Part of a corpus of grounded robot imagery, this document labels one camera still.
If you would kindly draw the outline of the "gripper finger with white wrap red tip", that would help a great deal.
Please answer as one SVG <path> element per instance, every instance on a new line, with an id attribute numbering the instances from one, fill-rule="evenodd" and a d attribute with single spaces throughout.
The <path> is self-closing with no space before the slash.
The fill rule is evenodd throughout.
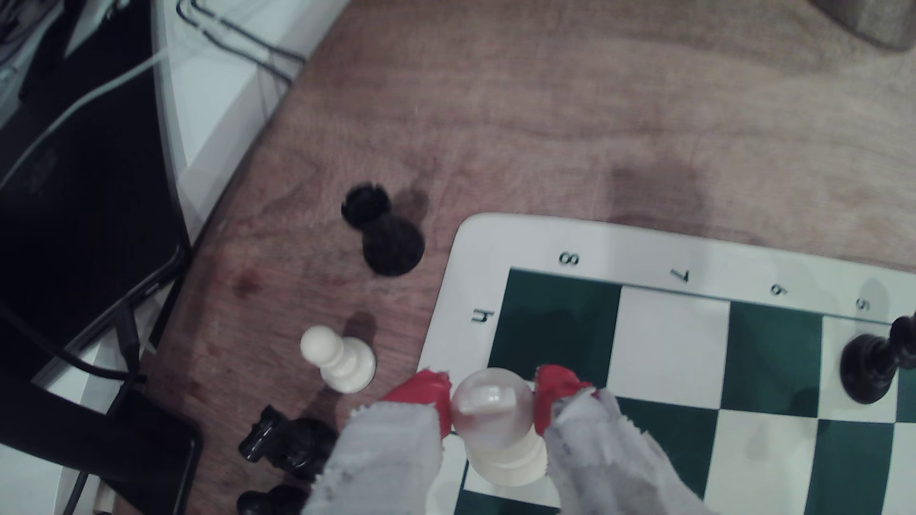
<path id="1" fill-rule="evenodd" d="M 710 514 L 616 396 L 558 365 L 535 374 L 534 429 L 562 514 Z"/>
<path id="2" fill-rule="evenodd" d="M 424 514 L 452 428 L 452 383 L 423 369 L 354 411 L 302 514 Z"/>

